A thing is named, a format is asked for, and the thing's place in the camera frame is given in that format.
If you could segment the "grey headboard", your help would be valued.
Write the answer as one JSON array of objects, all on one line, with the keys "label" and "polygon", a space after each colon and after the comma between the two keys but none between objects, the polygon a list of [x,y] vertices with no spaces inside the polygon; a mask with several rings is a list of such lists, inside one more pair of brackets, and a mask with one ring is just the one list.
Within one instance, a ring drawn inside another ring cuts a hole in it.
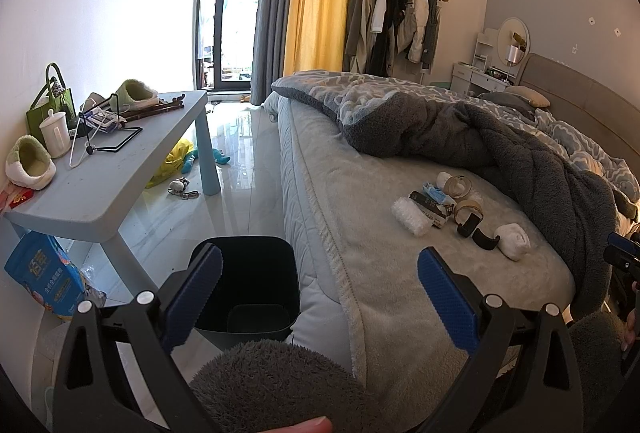
[{"label": "grey headboard", "polygon": [[639,176],[639,109],[611,89],[564,64],[530,52],[516,77],[550,100],[555,117],[570,123]]}]

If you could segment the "black snack wrapper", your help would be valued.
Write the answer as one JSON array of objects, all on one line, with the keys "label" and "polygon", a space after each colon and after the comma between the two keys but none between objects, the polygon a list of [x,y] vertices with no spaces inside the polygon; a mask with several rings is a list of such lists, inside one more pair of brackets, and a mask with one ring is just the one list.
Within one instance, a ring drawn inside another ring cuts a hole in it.
[{"label": "black snack wrapper", "polygon": [[430,197],[419,191],[413,191],[409,198],[420,208],[420,210],[433,221],[436,228],[442,228],[447,222],[448,212],[446,208],[437,204]]}]

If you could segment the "bed with grey sheet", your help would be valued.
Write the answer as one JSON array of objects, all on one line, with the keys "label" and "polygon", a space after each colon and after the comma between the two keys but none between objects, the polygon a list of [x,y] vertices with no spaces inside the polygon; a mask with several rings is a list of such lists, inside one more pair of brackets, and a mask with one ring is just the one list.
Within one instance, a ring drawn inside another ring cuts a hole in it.
[{"label": "bed with grey sheet", "polygon": [[326,115],[280,95],[266,109],[279,131],[284,229],[300,288],[290,339],[355,375],[392,421],[430,413],[465,360],[419,283],[422,249],[436,248],[480,291],[520,309],[570,303],[574,281],[561,257],[488,182],[474,180],[483,229],[520,225],[533,245],[523,260],[480,249],[454,225],[416,237],[395,219],[393,203],[433,178],[436,164],[366,156]]}]

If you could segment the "patterned blue grey duvet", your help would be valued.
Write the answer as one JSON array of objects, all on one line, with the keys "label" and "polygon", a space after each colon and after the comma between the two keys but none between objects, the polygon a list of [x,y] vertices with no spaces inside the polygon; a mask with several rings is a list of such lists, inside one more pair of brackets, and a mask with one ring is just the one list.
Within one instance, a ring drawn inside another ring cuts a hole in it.
[{"label": "patterned blue grey duvet", "polygon": [[639,181],[624,159],[548,111],[509,94],[459,97],[397,78],[311,70],[279,78],[273,93],[328,116],[349,145],[371,156],[406,156],[463,168],[500,184],[532,154],[601,177],[624,201],[639,201]]}]

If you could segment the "beige pillow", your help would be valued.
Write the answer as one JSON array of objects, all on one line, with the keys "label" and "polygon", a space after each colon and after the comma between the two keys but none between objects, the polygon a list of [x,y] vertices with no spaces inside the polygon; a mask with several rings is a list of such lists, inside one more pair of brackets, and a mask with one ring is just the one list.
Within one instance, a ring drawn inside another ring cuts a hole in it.
[{"label": "beige pillow", "polygon": [[506,93],[523,98],[534,108],[547,109],[551,107],[551,101],[546,96],[526,86],[509,86],[506,88]]}]

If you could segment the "grey fuzzy slipper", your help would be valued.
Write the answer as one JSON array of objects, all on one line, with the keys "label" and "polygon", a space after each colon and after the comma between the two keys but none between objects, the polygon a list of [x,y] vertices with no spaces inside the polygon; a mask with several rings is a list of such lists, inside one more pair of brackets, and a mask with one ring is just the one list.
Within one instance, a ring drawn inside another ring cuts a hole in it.
[{"label": "grey fuzzy slipper", "polygon": [[201,367],[190,389],[225,432],[262,432],[328,418],[335,432],[389,432],[374,397],[303,346],[248,342]]}]

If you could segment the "light blue low table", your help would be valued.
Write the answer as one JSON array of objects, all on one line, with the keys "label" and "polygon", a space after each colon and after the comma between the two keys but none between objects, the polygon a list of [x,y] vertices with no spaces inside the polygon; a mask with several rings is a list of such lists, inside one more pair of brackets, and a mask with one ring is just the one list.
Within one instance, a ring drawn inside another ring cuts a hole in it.
[{"label": "light blue low table", "polygon": [[190,126],[196,130],[202,193],[220,193],[206,118],[204,90],[184,93],[184,107],[141,121],[142,132],[118,153],[97,152],[71,170],[55,161],[51,184],[6,212],[17,234],[39,231],[54,237],[101,245],[132,295],[156,288],[119,232],[152,174]]}]

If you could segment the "keys on floor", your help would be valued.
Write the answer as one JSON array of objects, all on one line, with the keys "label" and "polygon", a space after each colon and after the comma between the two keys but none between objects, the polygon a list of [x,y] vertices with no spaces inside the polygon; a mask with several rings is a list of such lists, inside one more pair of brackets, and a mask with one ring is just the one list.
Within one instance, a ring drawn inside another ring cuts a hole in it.
[{"label": "keys on floor", "polygon": [[191,189],[189,185],[190,180],[185,177],[173,179],[168,185],[167,193],[184,200],[198,199],[200,193],[198,190]]}]

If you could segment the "dark grey fleece blanket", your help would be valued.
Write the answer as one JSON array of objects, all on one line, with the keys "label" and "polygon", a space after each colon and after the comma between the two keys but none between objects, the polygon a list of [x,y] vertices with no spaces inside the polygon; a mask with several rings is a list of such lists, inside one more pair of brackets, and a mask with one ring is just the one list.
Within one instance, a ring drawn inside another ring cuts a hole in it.
[{"label": "dark grey fleece blanket", "polygon": [[360,152],[427,160],[490,182],[521,207],[572,273],[573,317],[600,309],[611,280],[604,249],[617,222],[603,178],[576,170],[536,136],[463,101],[394,92],[370,107],[341,100],[326,114]]}]

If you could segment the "yellow plastic bag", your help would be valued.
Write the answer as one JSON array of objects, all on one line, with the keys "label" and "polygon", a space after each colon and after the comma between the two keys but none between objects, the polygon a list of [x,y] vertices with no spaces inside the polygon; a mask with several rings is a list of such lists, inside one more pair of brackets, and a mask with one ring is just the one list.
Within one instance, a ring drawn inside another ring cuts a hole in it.
[{"label": "yellow plastic bag", "polygon": [[181,138],[177,144],[172,147],[170,153],[165,156],[165,159],[160,167],[153,174],[149,182],[146,183],[145,188],[150,189],[157,185],[163,184],[167,179],[170,179],[175,174],[182,170],[184,159],[186,155],[194,149],[193,142],[186,138]]}]

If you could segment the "red packet on table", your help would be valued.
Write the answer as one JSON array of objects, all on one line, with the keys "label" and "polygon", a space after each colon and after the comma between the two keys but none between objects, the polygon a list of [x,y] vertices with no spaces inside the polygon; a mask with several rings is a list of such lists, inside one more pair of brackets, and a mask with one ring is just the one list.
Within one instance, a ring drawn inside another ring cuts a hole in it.
[{"label": "red packet on table", "polygon": [[17,190],[11,193],[11,196],[8,199],[9,208],[13,210],[17,206],[32,199],[32,197],[34,197],[34,194],[35,194],[35,191],[30,188],[24,188],[24,187],[17,188]]}]

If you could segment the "green slipper near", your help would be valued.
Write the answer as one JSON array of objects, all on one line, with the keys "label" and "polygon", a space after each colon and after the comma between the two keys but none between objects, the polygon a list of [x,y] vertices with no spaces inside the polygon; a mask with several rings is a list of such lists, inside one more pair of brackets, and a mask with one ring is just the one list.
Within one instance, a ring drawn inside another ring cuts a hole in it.
[{"label": "green slipper near", "polygon": [[50,154],[32,135],[18,138],[6,156],[6,178],[18,187],[43,190],[52,182],[55,173]]}]

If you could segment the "round vanity mirror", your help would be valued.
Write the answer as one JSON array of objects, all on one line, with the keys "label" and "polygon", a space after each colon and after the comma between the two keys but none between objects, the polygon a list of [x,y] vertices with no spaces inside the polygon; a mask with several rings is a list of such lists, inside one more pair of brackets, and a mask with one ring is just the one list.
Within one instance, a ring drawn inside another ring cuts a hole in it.
[{"label": "round vanity mirror", "polygon": [[529,51],[530,36],[525,22],[518,17],[503,21],[498,31],[497,52],[508,67],[517,66]]}]

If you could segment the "green slipper far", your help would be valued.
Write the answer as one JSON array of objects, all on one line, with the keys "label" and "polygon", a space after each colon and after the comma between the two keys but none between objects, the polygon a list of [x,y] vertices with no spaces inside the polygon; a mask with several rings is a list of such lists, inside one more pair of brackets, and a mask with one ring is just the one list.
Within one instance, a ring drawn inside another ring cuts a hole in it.
[{"label": "green slipper far", "polygon": [[123,81],[110,101],[111,109],[119,112],[140,111],[159,103],[160,97],[155,90],[134,78]]}]

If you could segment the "clothes on rack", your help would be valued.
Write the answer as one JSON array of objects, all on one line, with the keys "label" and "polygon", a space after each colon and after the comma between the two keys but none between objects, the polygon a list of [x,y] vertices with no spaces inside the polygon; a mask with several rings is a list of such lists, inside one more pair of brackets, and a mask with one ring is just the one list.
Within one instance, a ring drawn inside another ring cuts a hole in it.
[{"label": "clothes on rack", "polygon": [[394,74],[403,56],[422,72],[435,62],[440,8],[448,0],[355,0],[347,23],[343,68],[379,76]]}]

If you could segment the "white sock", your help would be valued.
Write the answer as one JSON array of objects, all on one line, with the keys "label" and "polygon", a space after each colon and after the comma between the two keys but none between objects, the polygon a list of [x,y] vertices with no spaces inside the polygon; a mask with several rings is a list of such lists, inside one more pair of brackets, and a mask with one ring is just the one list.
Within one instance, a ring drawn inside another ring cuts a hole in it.
[{"label": "white sock", "polygon": [[499,226],[494,238],[501,253],[512,262],[519,262],[532,249],[528,234],[515,223]]}]

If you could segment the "blue tissue packet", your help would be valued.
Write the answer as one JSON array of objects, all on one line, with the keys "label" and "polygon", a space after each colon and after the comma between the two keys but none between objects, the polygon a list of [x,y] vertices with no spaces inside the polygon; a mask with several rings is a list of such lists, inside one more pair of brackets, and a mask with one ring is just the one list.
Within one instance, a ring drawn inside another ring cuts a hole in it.
[{"label": "blue tissue packet", "polygon": [[422,190],[426,197],[431,198],[438,205],[442,205],[445,208],[453,208],[456,205],[453,197],[450,197],[444,190],[431,182],[426,182]]}]

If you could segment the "grey curtain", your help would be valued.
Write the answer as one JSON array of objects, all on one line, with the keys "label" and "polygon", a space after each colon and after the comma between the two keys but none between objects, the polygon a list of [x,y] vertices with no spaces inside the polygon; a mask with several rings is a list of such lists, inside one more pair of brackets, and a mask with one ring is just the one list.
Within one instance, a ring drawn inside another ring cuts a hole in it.
[{"label": "grey curtain", "polygon": [[253,46],[250,102],[262,104],[284,68],[290,0],[258,0]]}]

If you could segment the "green slipper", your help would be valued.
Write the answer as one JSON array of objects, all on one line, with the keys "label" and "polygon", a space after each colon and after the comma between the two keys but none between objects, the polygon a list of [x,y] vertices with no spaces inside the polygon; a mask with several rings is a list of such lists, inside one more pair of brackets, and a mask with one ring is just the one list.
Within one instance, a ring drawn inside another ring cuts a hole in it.
[{"label": "green slipper", "polygon": [[18,138],[6,156],[6,178],[18,187],[43,190],[52,182],[55,173],[50,154],[32,135]]},{"label": "green slipper", "polygon": [[110,101],[111,109],[119,112],[140,111],[159,103],[160,97],[155,90],[134,78],[123,81]]}]

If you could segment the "white lidded mug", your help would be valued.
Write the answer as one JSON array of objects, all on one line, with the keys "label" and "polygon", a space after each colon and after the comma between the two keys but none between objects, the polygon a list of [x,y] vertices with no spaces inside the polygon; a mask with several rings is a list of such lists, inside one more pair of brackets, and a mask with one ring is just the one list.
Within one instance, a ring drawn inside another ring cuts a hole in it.
[{"label": "white lidded mug", "polygon": [[70,133],[68,133],[66,115],[63,111],[54,112],[49,109],[47,118],[39,124],[39,130],[44,145],[53,159],[64,156],[67,151],[70,151],[72,142],[70,141]]}]

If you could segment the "black trash bin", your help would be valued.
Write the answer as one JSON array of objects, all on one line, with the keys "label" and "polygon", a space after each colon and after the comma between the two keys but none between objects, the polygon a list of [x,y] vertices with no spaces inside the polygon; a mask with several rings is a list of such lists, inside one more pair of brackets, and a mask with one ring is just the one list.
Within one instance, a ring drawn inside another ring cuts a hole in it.
[{"label": "black trash bin", "polygon": [[280,237],[210,238],[193,250],[213,245],[222,271],[195,329],[218,349],[260,340],[283,342],[300,314],[294,251]]}]

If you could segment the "dark wooden sticks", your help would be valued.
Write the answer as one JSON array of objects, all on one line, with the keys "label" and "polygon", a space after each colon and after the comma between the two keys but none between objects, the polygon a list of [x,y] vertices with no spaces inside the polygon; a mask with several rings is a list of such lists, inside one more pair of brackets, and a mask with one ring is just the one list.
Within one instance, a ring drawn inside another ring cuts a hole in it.
[{"label": "dark wooden sticks", "polygon": [[175,111],[182,109],[184,107],[183,101],[186,98],[186,95],[181,94],[177,97],[171,99],[171,101],[166,101],[161,99],[158,104],[154,104],[149,108],[144,108],[136,111],[128,111],[122,115],[124,120],[129,122],[134,122],[142,119],[149,118],[150,116],[166,113],[169,111]]}]

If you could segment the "black balcony door frame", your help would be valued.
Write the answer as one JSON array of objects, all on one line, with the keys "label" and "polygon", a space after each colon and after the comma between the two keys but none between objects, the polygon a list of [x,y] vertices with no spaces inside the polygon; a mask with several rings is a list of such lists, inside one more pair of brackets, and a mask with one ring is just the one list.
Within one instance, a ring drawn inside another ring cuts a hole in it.
[{"label": "black balcony door frame", "polygon": [[213,59],[214,79],[213,85],[208,86],[205,74],[204,58],[201,57],[203,48],[201,34],[201,6],[202,0],[193,0],[193,75],[194,87],[197,90],[204,90],[208,96],[213,96],[217,100],[224,100],[232,96],[241,96],[248,92],[250,86],[247,81],[222,81],[222,28],[224,27],[224,0],[215,0],[214,3],[214,32],[213,47],[210,56]]}]

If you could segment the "clear tape roll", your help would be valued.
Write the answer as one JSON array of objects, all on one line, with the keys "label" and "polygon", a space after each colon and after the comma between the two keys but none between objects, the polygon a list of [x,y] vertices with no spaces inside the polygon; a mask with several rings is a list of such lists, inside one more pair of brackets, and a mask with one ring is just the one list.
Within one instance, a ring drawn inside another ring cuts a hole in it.
[{"label": "clear tape roll", "polygon": [[436,187],[454,200],[461,200],[469,196],[472,182],[464,175],[451,175],[441,171],[436,177]]}]

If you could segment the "green tote bag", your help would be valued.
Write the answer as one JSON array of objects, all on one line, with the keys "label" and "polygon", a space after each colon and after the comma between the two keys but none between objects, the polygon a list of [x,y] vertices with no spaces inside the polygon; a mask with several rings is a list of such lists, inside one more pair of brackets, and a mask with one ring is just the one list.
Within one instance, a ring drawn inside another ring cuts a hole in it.
[{"label": "green tote bag", "polygon": [[47,119],[48,112],[63,112],[68,128],[76,122],[76,109],[72,91],[66,86],[60,67],[50,62],[44,69],[44,85],[26,111],[28,133],[44,145],[40,124]]}]

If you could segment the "white dressing table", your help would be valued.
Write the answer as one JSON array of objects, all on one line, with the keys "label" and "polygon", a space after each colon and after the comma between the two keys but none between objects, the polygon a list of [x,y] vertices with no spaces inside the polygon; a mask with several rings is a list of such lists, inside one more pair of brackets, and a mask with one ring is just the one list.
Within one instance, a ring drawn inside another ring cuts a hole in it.
[{"label": "white dressing table", "polygon": [[477,96],[483,93],[504,92],[508,78],[495,78],[489,73],[497,45],[498,31],[484,29],[477,34],[470,63],[459,61],[452,68],[450,90],[458,96]]}]

